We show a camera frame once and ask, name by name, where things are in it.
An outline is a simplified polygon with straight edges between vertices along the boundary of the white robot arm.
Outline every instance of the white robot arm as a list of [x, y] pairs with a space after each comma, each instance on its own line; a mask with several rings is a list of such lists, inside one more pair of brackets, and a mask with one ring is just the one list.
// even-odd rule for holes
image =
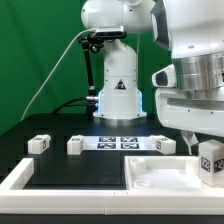
[[[86, 28], [107, 35], [121, 31], [143, 33], [152, 29], [152, 0], [88, 0], [82, 9]], [[141, 92], [137, 89], [135, 51], [120, 40], [104, 42], [104, 87], [98, 111], [93, 116], [109, 125], [132, 125], [146, 118]]]
[[152, 9], [155, 41], [173, 60], [153, 75], [163, 126], [224, 136], [223, 9], [223, 0], [160, 0]]

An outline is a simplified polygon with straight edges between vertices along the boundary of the wall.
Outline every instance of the wall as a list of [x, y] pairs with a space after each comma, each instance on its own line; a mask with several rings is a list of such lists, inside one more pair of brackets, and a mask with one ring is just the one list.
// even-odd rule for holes
[[[21, 116], [70, 41], [84, 29], [80, 20], [84, 0], [0, 1], [0, 134]], [[137, 35], [125, 42], [136, 49]], [[94, 80], [103, 86], [103, 53], [91, 55]], [[152, 34], [142, 34], [139, 88], [144, 107], [156, 113], [151, 75], [170, 63], [169, 53], [156, 46]], [[50, 113], [62, 103], [87, 94], [81, 47], [75, 43], [27, 115]], [[82, 112], [76, 108], [73, 112]]]

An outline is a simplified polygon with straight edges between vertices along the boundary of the white box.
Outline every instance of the white box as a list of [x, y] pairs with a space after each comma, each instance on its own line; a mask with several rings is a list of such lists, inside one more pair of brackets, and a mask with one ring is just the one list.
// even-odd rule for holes
[[199, 144], [199, 177], [210, 186], [224, 183], [224, 144], [216, 140]]
[[76, 135], [72, 136], [67, 142], [67, 153], [68, 155], [80, 155], [82, 152], [82, 142], [84, 136]]
[[49, 135], [37, 135], [28, 141], [29, 154], [41, 154], [50, 146], [51, 137]]
[[163, 135], [151, 135], [149, 140], [152, 144], [152, 149], [161, 152], [164, 155], [176, 153], [176, 141], [169, 139]]

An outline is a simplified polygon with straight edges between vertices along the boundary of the black table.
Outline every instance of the black table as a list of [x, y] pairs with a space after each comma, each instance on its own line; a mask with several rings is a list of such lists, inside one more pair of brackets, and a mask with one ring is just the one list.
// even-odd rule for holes
[[[51, 136], [50, 148], [41, 155], [29, 155], [27, 142], [36, 135]], [[156, 155], [157, 151], [83, 151], [67, 155], [72, 135], [150, 136], [164, 135], [176, 140], [176, 155], [187, 155], [180, 131], [164, 128], [156, 116], [131, 127], [108, 127], [88, 120], [83, 114], [37, 114], [26, 118], [0, 136], [0, 183], [23, 158], [34, 158], [35, 174], [25, 189], [113, 189], [125, 190], [124, 157]], [[197, 135], [199, 141], [222, 138]], [[1, 214], [0, 223], [223, 223], [222, 216], [103, 216], [103, 215], [16, 215]]]

